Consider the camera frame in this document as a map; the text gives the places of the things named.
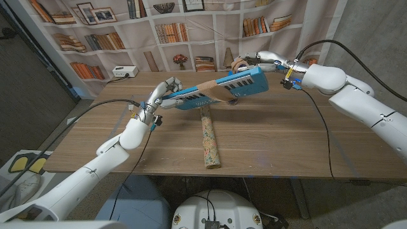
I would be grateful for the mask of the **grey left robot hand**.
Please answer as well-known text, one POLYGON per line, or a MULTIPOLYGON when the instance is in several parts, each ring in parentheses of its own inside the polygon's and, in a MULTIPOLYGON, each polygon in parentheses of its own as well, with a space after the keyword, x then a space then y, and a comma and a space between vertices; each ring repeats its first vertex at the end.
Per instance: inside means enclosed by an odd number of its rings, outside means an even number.
POLYGON ((183 89, 182 82, 176 77, 171 77, 157 85, 157 87, 150 93, 147 101, 141 105, 139 114, 151 113, 153 114, 158 107, 163 109, 174 108, 178 105, 184 104, 182 99, 163 99, 163 96, 168 92, 177 92, 183 89))

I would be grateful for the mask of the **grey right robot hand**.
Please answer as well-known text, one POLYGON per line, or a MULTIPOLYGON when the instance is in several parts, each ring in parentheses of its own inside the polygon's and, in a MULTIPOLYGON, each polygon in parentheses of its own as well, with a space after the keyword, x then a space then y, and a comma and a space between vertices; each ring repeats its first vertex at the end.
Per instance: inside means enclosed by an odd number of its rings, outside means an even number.
POLYGON ((292 69, 294 73, 306 73, 310 67, 301 62, 295 62, 288 58, 270 51, 248 52, 241 54, 231 63, 233 73, 246 71, 259 67, 263 72, 284 73, 292 69))

